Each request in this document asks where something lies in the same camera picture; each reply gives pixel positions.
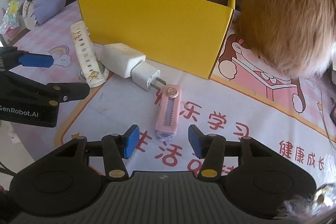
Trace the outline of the white Pikachu power strip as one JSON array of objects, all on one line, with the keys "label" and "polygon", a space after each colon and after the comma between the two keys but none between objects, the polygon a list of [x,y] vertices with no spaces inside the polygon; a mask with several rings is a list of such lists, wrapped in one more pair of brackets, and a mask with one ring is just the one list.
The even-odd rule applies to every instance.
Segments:
[{"label": "white Pikachu power strip", "polygon": [[[94,65],[97,65],[98,62],[93,44],[89,37],[88,28],[85,26],[83,21],[79,21],[70,26],[70,31],[80,68],[86,74],[89,65],[94,67]],[[88,81],[88,76],[86,75],[85,77],[87,78],[86,83],[91,88],[96,88],[102,85],[107,81],[108,78],[108,76],[107,78],[102,77],[99,81],[93,81],[90,83]]]}]

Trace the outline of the pink utility knife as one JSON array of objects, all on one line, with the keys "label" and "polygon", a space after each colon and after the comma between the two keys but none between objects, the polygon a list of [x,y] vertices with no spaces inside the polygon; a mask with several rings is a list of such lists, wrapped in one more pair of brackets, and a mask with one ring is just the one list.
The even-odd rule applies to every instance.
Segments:
[{"label": "pink utility knife", "polygon": [[167,84],[163,88],[155,127],[158,140],[168,141],[177,134],[181,99],[182,89],[179,85]]}]

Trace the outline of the large white power adapter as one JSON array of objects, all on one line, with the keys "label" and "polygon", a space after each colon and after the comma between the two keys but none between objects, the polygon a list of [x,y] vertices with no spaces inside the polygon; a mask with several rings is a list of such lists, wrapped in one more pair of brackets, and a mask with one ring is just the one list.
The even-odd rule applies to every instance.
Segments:
[{"label": "large white power adapter", "polygon": [[107,44],[103,46],[100,61],[114,74],[127,79],[131,71],[140,62],[146,60],[146,55],[123,43]]}]

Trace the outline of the small white plug charger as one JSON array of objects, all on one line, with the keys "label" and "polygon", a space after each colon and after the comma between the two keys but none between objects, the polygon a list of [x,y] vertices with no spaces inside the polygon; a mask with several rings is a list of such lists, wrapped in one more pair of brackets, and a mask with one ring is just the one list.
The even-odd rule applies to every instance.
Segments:
[{"label": "small white plug charger", "polygon": [[149,90],[150,86],[160,91],[161,88],[156,82],[166,85],[166,81],[161,79],[161,71],[148,64],[146,61],[140,62],[132,69],[131,79],[135,84],[146,91]]}]

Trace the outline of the clear tape roll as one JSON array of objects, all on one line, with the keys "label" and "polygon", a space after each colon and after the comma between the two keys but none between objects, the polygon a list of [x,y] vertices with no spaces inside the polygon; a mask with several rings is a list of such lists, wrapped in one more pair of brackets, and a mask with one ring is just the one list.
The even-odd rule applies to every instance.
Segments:
[{"label": "clear tape roll", "polygon": [[92,67],[89,65],[88,71],[85,74],[82,70],[79,73],[79,80],[87,81],[86,75],[88,76],[88,81],[92,83],[93,81],[99,81],[102,77],[107,78],[109,72],[106,67],[101,63],[101,61],[97,62],[97,65]]}]

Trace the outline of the purple folded cloth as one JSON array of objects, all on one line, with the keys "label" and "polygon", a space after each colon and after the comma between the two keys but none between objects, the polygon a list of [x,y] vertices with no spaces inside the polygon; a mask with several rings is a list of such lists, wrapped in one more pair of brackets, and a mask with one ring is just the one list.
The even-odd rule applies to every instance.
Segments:
[{"label": "purple folded cloth", "polygon": [[33,5],[33,16],[35,25],[42,25],[56,14],[58,14],[66,5],[66,0],[35,0]]}]

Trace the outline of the pink cartoon table mat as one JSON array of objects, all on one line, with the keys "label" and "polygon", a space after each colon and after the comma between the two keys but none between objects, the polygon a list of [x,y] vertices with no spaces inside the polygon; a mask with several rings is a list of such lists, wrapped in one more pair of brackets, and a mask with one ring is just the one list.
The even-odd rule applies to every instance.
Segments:
[{"label": "pink cartoon table mat", "polygon": [[335,125],[330,119],[335,93],[328,81],[309,77],[281,87],[275,78],[257,74],[236,84],[219,71],[205,80],[159,63],[153,66],[167,83],[182,89],[178,132],[169,141],[155,135],[161,93],[117,75],[85,100],[62,103],[55,128],[17,123],[13,128],[33,159],[40,159],[75,137],[100,140],[137,124],[140,140],[125,161],[129,172],[198,172],[201,160],[187,138],[188,127],[195,124],[205,134],[229,141],[253,137],[309,172],[318,185],[335,182]]}]

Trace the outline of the black smartphone on stand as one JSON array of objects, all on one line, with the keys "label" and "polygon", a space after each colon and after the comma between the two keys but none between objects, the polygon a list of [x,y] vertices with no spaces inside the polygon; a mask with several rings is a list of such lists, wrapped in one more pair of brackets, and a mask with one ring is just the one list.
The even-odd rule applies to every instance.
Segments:
[{"label": "black smartphone on stand", "polygon": [[336,125],[336,103],[334,104],[334,106],[331,110],[330,118],[333,121],[333,123]]}]

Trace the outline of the yellow cardboard box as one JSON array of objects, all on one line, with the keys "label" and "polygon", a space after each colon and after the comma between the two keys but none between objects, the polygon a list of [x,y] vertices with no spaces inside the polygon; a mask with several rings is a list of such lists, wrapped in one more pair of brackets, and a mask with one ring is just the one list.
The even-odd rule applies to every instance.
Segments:
[{"label": "yellow cardboard box", "polygon": [[99,44],[124,43],[150,60],[210,78],[235,0],[78,0]]}]

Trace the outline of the orange fluffy cat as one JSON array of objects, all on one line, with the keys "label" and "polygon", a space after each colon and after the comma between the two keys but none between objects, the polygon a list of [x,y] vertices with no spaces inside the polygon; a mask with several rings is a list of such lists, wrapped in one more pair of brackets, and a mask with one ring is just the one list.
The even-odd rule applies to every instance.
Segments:
[{"label": "orange fluffy cat", "polygon": [[322,75],[335,55],[335,0],[242,0],[234,30],[281,75]]}]

